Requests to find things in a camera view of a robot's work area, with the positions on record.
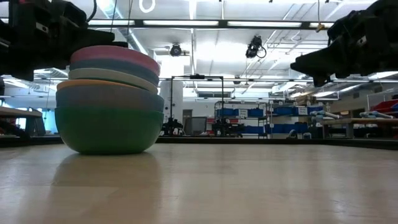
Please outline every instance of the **light fixture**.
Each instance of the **light fixture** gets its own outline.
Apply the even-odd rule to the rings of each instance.
[[[60,70],[60,69],[57,69],[57,68],[53,68],[55,71],[57,71],[57,72],[60,72],[60,73],[62,73],[62,74],[64,74],[64,75],[68,75],[68,73],[67,72],[64,72],[64,71],[62,71],[62,70]]]
[[[147,26],[218,26],[218,21],[144,21]]]
[[[93,26],[133,26],[135,22],[132,20],[128,21],[127,19],[115,19],[113,22],[112,19],[92,19],[88,24]]]
[[[361,84],[355,85],[355,86],[350,86],[350,87],[344,88],[344,89],[342,89],[342,90],[340,90],[340,91],[342,91],[342,92],[350,91],[350,90],[352,90],[352,89],[354,89],[354,88],[356,88],[356,87],[358,87],[358,86],[360,86],[360,85],[361,85]]]
[[[325,28],[331,28],[334,23],[333,22],[322,22],[321,24],[324,25]],[[310,27],[311,28],[317,28],[318,25],[319,25],[319,23],[317,23],[317,22],[311,22],[310,23]]]
[[[26,84],[24,84],[24,83],[21,83],[21,82],[18,81],[18,80],[7,80],[7,81],[4,81],[4,83],[7,83],[7,84],[10,84],[10,85],[19,87],[19,88],[29,88],[28,85],[26,85]]]
[[[320,92],[320,93],[314,94],[313,96],[315,96],[315,97],[323,97],[323,96],[328,96],[328,95],[334,94],[334,93],[335,93],[335,91],[324,91],[324,92]]]
[[[45,70],[45,69],[38,69],[34,70],[34,73],[39,73],[39,74],[50,74],[51,71]]]
[[[235,88],[224,88],[224,92],[232,92]],[[199,92],[221,92],[222,88],[198,88]]]
[[[290,97],[291,98],[296,98],[296,97],[299,97],[299,96],[302,96],[302,95],[304,95],[304,93],[293,93]]]
[[[253,22],[253,21],[229,21],[228,26],[247,27],[300,27],[301,22]]]
[[[391,75],[398,74],[398,72],[377,72],[375,75],[370,76],[370,79],[379,79],[379,78],[386,78]]]

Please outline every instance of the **blue bowl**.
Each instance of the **blue bowl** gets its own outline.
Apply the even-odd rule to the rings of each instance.
[[[135,75],[136,77],[147,80],[155,86],[159,84],[159,77],[153,71],[131,62],[125,62],[115,59],[90,59],[73,62],[69,66],[69,70],[71,71],[79,68],[101,68],[114,70],[117,72]]]
[[[57,91],[57,107],[96,106],[115,109],[158,111],[164,100],[136,87],[118,85],[73,85]]]

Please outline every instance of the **stacked bowls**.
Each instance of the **stacked bowls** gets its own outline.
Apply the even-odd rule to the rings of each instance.
[[[157,62],[135,50],[95,46],[75,52],[69,80],[57,86],[55,121],[64,143],[82,154],[151,147],[164,116],[159,73]]]

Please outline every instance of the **ceiling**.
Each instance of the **ceiling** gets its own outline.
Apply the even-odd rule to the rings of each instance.
[[[129,15],[128,0],[97,0],[98,10],[95,19],[110,19],[104,8],[113,7],[120,17]],[[144,13],[140,1],[133,1],[131,19],[215,19],[215,20],[255,20],[255,21],[318,21],[317,0],[154,0],[153,11]],[[352,10],[362,10],[375,0],[325,0],[320,1],[319,18],[321,21],[336,21]],[[93,1],[71,0],[88,15],[93,10]],[[144,8],[150,8],[152,0],[141,0]],[[7,17],[7,3],[0,3],[0,17]],[[178,43],[183,50],[193,54],[196,73],[202,75],[223,75],[226,78],[297,78],[289,71],[290,63],[296,57],[322,49],[327,46],[326,31],[314,30],[274,30],[274,29],[195,29],[192,42],[191,29],[136,28],[131,29],[136,40],[147,52],[154,52],[154,58],[162,63],[169,56],[167,52],[172,44]],[[116,40],[126,39],[117,30]],[[267,48],[267,57],[263,60],[248,60],[245,52],[254,35],[262,37]],[[183,59],[184,74],[191,74],[190,56]],[[251,88],[272,88],[281,82],[260,82]],[[210,85],[197,82],[199,86]],[[237,88],[246,88],[244,82]]]

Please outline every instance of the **yellow bowl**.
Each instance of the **yellow bowl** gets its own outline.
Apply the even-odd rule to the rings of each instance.
[[[75,86],[75,85],[118,85],[118,86],[126,86],[126,87],[131,87],[131,88],[138,88],[136,86],[132,85],[126,85],[123,83],[116,83],[116,82],[109,82],[109,81],[104,81],[104,80],[67,80],[59,83],[57,85],[57,90],[60,90],[62,88],[68,87],[68,86]]]

